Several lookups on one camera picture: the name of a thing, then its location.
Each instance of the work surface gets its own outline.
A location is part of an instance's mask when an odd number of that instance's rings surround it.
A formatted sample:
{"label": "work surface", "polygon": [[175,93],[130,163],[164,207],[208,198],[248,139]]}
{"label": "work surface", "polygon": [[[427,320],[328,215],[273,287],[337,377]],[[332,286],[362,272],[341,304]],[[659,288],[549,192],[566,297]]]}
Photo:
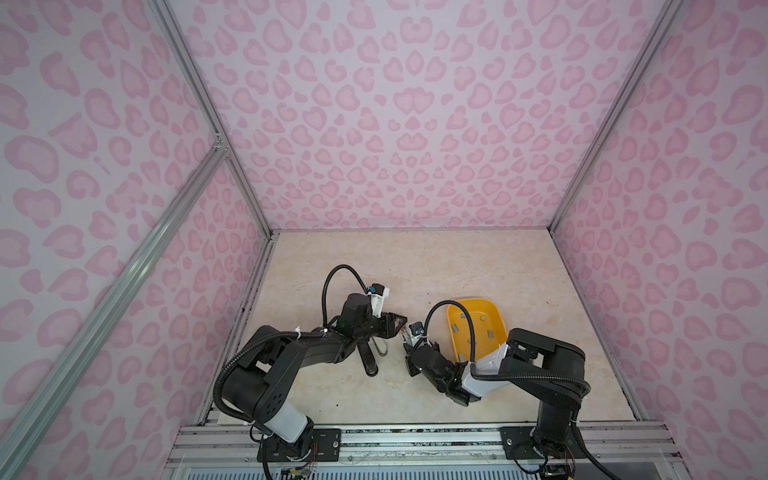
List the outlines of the work surface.
{"label": "work surface", "polygon": [[[339,263],[357,270],[366,285],[389,287],[384,311],[409,323],[424,321],[440,300],[483,297],[498,306],[507,330],[521,327],[579,346],[592,385],[579,419],[634,419],[546,230],[282,233],[243,342],[265,324],[303,331],[322,325],[323,282]],[[328,318],[359,291],[351,273],[337,272]],[[429,339],[455,361],[445,315],[445,307],[435,312]],[[301,369],[289,400],[317,424],[536,420],[538,400],[513,385],[460,406],[424,377],[408,375],[400,335],[377,341],[389,346],[383,358],[374,350],[377,376],[365,374],[355,352],[335,365]]]}

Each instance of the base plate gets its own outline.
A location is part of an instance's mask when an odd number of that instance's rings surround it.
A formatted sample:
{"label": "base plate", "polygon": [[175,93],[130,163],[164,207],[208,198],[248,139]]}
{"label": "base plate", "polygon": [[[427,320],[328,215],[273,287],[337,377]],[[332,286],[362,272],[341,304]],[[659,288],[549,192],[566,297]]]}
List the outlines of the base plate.
{"label": "base plate", "polygon": [[[507,460],[542,460],[531,444],[531,427],[501,427],[502,446]],[[566,445],[571,449],[574,458],[587,458],[583,451],[576,445],[576,440],[571,431],[568,431]]]}
{"label": "base plate", "polygon": [[[312,431],[311,442],[317,444],[317,458],[318,462],[338,462],[339,461],[339,444],[341,443],[341,430],[340,429],[314,429]],[[261,462],[263,451],[266,452],[266,460],[268,462],[295,462],[291,460],[284,453],[270,449],[272,446],[269,442],[264,445],[262,443],[259,448],[257,460]]]}

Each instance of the marble patterned surface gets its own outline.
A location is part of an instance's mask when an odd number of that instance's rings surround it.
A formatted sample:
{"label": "marble patterned surface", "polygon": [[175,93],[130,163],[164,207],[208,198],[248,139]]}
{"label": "marble patterned surface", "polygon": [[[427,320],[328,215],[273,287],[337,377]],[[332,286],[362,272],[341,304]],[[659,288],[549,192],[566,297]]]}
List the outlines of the marble patterned surface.
{"label": "marble patterned surface", "polygon": [[[323,281],[339,263],[355,268],[367,285],[389,287],[384,310],[409,323],[423,321],[440,300],[479,296],[496,303],[507,329],[581,347],[592,393],[579,418],[634,419],[546,230],[282,233],[243,342],[264,324],[305,331],[321,325]],[[357,291],[352,274],[338,272],[328,290],[329,319]],[[435,312],[429,338],[453,360],[445,307]],[[355,352],[339,364],[301,369],[289,400],[319,424],[536,419],[538,400],[514,386],[469,407],[455,404],[422,376],[408,375],[400,336],[386,342],[389,354],[377,357],[377,376],[366,376]]]}

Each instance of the pink wallpaper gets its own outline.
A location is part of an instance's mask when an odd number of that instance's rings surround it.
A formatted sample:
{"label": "pink wallpaper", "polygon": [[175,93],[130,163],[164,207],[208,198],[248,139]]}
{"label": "pink wallpaper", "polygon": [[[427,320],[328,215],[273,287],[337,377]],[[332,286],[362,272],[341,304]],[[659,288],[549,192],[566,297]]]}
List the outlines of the pink wallpaper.
{"label": "pink wallpaper", "polygon": [[661,0],[171,2],[272,227],[548,225]]}
{"label": "pink wallpaper", "polygon": [[212,138],[141,0],[0,12],[1,435]]}
{"label": "pink wallpaper", "polygon": [[693,2],[556,237],[698,480],[768,469],[766,25]]}
{"label": "pink wallpaper", "polygon": [[260,245],[222,165],[21,478],[156,478],[200,408]]}

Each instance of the yellow container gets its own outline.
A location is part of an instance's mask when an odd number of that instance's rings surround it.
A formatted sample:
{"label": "yellow container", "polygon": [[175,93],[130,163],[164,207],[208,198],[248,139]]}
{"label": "yellow container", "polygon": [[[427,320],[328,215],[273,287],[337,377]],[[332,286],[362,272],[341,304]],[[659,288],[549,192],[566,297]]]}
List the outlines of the yellow container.
{"label": "yellow container", "polygon": [[[475,359],[495,352],[507,341],[507,327],[495,303],[484,298],[457,301],[467,309],[475,327]],[[457,362],[469,361],[469,323],[463,315],[457,306],[448,305],[448,328]]]}

